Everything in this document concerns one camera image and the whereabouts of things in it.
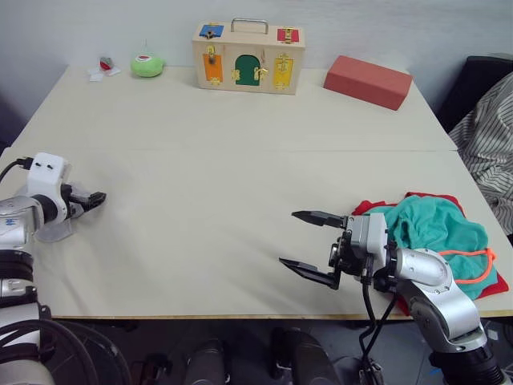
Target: electric cable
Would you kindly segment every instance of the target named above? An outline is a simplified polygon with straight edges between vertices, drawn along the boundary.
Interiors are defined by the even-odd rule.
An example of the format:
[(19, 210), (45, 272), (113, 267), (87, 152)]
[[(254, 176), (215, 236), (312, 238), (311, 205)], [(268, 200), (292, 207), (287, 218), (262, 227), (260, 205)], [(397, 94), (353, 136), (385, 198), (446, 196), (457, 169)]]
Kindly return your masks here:
[(7, 173), (14, 167), (14, 166), (22, 166), (25, 170), (28, 170), (30, 166), (32, 165), (32, 162), (34, 161), (34, 158), (18, 158), (17, 160), (14, 160), (10, 162), (2, 172), (0, 172), (0, 183), (2, 182), (3, 178), (7, 175)]
[(85, 337), (86, 341), (84, 341), (83, 345), (86, 347), (86, 349), (86, 342), (91, 342), (95, 344), (97, 347), (100, 347), (102, 351), (104, 351), (114, 362), (115, 367), (119, 373), (120, 383), (123, 385), (131, 385), (131, 374), (127, 361), (123, 357), (121, 350), (109, 338), (99, 333), (97, 330), (92, 329), (88, 326), (84, 326), (77, 322), (61, 320), (59, 321), (59, 323), (64, 325), (67, 329), (71, 330), (71, 332), (77, 335), (78, 337)]
[(364, 339), (368, 336), (370, 336), (374, 329), (376, 328), (376, 317), (374, 316), (374, 310), (372, 308), (372, 303), (370, 302), (370, 296), (369, 296), (369, 286), (372, 282), (372, 273), (373, 273), (373, 263), (374, 260), (371, 255), (367, 254), (366, 256), (366, 274), (365, 276), (362, 275), (362, 295), (363, 295), (363, 302), (366, 305), (367, 314), (369, 315), (370, 324), (367, 327), (366, 330), (364, 330), (363, 333), (360, 334), (358, 337), (358, 341), (360, 342), (360, 348), (362, 349), (362, 369), (364, 376), (367, 379), (368, 383), (374, 383), (372, 378), (375, 379), (374, 371), (372, 370), (372, 367), (370, 365), (369, 357), (365, 354), (366, 352), (366, 346), (364, 343)]
[(364, 352), (365, 357), (369, 355), (370, 350), (374, 346), (374, 343), (376, 342), (376, 339), (379, 336), (379, 332), (382, 331), (383, 325), (385, 324), (386, 319), (392, 312), (392, 309), (394, 308), (397, 300), (398, 300), (398, 295), (397, 295), (397, 293), (394, 293), (394, 296), (392, 297), (392, 300), (390, 301), (389, 305), (387, 306), (385, 313), (383, 313), (383, 315), (382, 315), (382, 319), (378, 322), (378, 327), (376, 328), (372, 338), (369, 341), (369, 344), (367, 345), (366, 351)]
[(48, 330), (53, 334), (58, 334), (65, 339), (69, 347), (76, 354), (80, 362), (85, 379), (88, 385), (99, 385), (98, 376), (96, 374), (95, 365), (92, 362), (91, 356), (87, 353), (86, 348), (80, 340), (65, 326), (51, 320), (46, 319), (29, 319), (25, 321), (11, 323), (0, 327), (0, 335), (11, 333), (0, 340), (0, 348), (4, 347), (7, 343), (19, 338), (20, 335), (28, 334), (38, 329)]

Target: black chair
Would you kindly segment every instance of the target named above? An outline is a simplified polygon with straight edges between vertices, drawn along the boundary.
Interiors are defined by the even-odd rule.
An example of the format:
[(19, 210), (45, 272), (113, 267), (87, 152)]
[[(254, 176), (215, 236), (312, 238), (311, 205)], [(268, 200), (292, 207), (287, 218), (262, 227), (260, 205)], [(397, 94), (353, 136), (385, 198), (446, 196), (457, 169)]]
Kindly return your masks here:
[(477, 102), (504, 76), (513, 72), (513, 60), (469, 56), (436, 117), (449, 133)]

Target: orange string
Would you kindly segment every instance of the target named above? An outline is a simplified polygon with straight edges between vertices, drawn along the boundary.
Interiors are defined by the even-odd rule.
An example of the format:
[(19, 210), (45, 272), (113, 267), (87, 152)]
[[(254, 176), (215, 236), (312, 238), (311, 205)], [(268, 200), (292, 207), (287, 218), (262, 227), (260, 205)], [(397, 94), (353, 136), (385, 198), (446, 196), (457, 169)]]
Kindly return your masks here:
[(484, 281), (490, 275), (493, 261), (497, 257), (494, 253), (494, 250), (492, 250), (490, 248), (486, 248), (485, 250), (472, 251), (472, 252), (459, 251), (459, 250), (446, 250), (446, 251), (440, 251), (440, 252), (438, 252), (438, 254), (440, 254), (440, 255), (460, 254), (460, 255), (468, 255), (468, 256), (481, 255), (481, 254), (487, 255), (488, 265), (487, 265), (486, 270), (484, 270), (483, 274), (481, 274), (479, 277), (473, 278), (473, 279), (456, 279), (456, 280), (454, 280), (456, 283), (480, 283), (480, 282)]

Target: white paper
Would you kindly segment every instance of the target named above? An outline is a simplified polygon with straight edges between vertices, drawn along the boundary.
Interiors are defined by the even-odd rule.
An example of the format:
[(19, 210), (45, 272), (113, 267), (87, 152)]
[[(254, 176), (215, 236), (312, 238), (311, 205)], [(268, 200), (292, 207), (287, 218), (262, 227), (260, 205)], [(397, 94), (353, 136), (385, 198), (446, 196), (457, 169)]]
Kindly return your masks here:
[(102, 79), (103, 79), (103, 74), (101, 72), (98, 74), (92, 74), (91, 76), (89, 76), (90, 82), (101, 82)]
[(87, 73), (89, 75), (96, 75), (96, 74), (99, 74), (100, 73), (100, 69), (99, 67), (96, 67), (96, 68), (90, 68), (87, 70)]
[(120, 73), (121, 70), (118, 67), (113, 67), (112, 69), (105, 71), (105, 75), (107, 76), (114, 76), (118, 73)]

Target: orange door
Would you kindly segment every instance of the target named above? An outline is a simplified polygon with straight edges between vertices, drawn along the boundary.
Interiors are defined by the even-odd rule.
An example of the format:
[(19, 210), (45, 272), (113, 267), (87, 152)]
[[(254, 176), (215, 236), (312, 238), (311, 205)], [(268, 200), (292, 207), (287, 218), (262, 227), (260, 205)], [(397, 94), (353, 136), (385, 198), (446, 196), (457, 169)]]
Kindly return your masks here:
[(223, 83), (223, 66), (221, 55), (203, 54), (203, 64), (207, 81), (212, 83)]

